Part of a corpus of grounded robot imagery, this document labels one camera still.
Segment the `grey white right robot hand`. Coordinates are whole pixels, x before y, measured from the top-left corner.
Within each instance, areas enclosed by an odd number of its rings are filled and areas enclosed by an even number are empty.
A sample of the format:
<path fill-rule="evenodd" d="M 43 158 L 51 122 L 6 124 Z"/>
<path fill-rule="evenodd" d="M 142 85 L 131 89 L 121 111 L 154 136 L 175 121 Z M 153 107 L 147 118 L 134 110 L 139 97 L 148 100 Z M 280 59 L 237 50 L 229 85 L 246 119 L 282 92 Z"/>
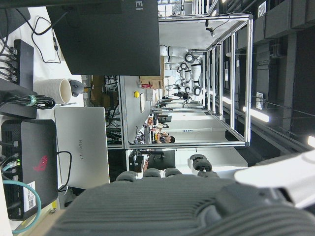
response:
<path fill-rule="evenodd" d="M 230 171 L 130 172 L 84 191 L 50 236 L 312 236 L 315 153 L 280 156 Z"/>

